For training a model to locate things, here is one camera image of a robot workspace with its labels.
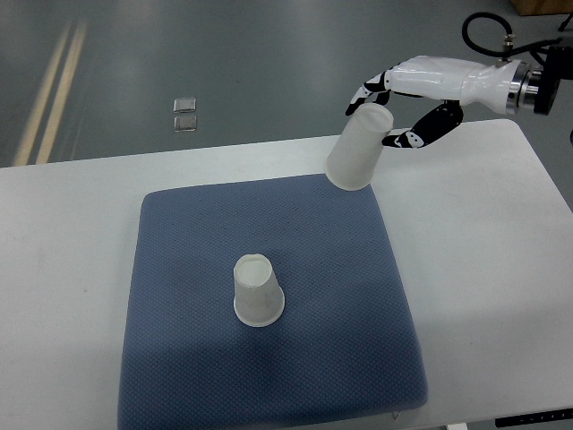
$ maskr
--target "robotic hand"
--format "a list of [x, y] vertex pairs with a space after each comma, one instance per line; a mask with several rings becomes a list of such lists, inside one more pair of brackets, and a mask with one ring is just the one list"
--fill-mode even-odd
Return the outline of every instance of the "robotic hand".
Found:
[[[476, 45], [468, 36], [469, 23], [490, 18], [507, 32], [503, 51]], [[496, 65], [483, 65], [453, 58], [417, 56], [400, 63], [365, 82], [352, 98], [346, 115], [352, 115], [376, 93], [374, 103], [385, 105], [393, 91], [410, 97], [426, 97], [444, 102], [420, 119], [411, 130], [389, 135], [384, 146], [421, 148], [437, 141], [461, 124], [462, 106], [479, 102], [499, 114], [516, 113], [521, 107], [548, 115], [561, 79], [573, 80], [573, 39], [542, 40], [513, 48], [513, 34], [507, 21], [493, 13], [474, 13], [462, 27], [462, 37], [472, 49], [500, 58]], [[541, 67], [509, 57], [527, 52]], [[543, 60], [540, 54], [546, 54]]]

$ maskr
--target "paper cup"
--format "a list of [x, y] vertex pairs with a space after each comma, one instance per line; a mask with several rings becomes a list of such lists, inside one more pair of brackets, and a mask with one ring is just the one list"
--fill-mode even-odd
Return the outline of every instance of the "paper cup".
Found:
[[251, 327], [274, 323], [285, 309], [285, 294], [270, 261], [262, 254], [242, 256], [233, 269], [235, 313]]
[[338, 188], [360, 190], [372, 181], [382, 153], [382, 139], [394, 125], [394, 116], [375, 103], [361, 105], [326, 158], [326, 176]]

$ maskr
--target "floor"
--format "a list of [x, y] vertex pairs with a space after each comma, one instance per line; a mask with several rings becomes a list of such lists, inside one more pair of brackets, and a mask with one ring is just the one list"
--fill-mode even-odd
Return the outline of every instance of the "floor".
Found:
[[[511, 22], [517, 46], [558, 37], [565, 18], [519, 17], [501, 0], [0, 0], [0, 168], [339, 134], [358, 86], [409, 57], [492, 64], [460, 34], [482, 10]], [[500, 46], [497, 25], [472, 34]], [[174, 133], [173, 101], [188, 96], [197, 130]], [[573, 208], [572, 96], [563, 82], [549, 116], [511, 119]], [[387, 107], [401, 128], [436, 105]], [[465, 116], [500, 117], [480, 105]]]

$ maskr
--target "blue fabric pad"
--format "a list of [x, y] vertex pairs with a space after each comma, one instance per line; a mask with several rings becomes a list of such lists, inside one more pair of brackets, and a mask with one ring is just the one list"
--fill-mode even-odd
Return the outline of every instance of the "blue fabric pad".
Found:
[[[233, 309], [244, 254], [271, 261], [285, 311]], [[370, 186], [324, 175], [151, 193], [125, 327], [118, 426], [289, 426], [422, 406], [415, 328]]]

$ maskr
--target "black cable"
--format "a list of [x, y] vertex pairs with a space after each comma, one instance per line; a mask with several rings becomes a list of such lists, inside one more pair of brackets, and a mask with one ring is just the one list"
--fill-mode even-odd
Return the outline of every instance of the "black cable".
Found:
[[567, 27], [567, 25], [569, 24], [569, 21], [571, 21], [571, 18], [573, 18], [573, 13], [570, 13], [569, 16], [567, 17], [567, 19], [561, 23], [561, 25], [559, 26], [559, 28], [557, 29], [557, 31], [565, 31], [565, 28]]
[[466, 18], [466, 20], [464, 21], [464, 23], [462, 24], [462, 39], [464, 40], [464, 42], [466, 42], [466, 45], [468, 45], [474, 51], [479, 52], [480, 54], [484, 54], [485, 56], [496, 56], [496, 57], [515, 56], [517, 54], [523, 54], [524, 52], [539, 51], [543, 47], [548, 47], [549, 45], [554, 45], [556, 43], [561, 42], [561, 39], [547, 39], [547, 40], [540, 40], [538, 42], [530, 43], [530, 44], [524, 45], [523, 47], [514, 47], [514, 48], [509, 49], [507, 51], [493, 51], [493, 50], [487, 49], [485, 47], [480, 47], [479, 45], [474, 43], [469, 37], [469, 34], [467, 32], [469, 24], [471, 21], [476, 20], [477, 18], [489, 18], [491, 20], [498, 22], [499, 24], [501, 24], [503, 26], [503, 28], [507, 34], [513, 33], [513, 30], [511, 29], [511, 25], [509, 25], [509, 22], [507, 22], [505, 19], [501, 18], [499, 15], [496, 15], [495, 13], [478, 12], [478, 13], [472, 13], [471, 15], [469, 15]]
[[534, 60], [540, 65], [545, 65], [545, 60], [539, 55], [539, 51], [529, 51], [529, 54], [534, 58]]

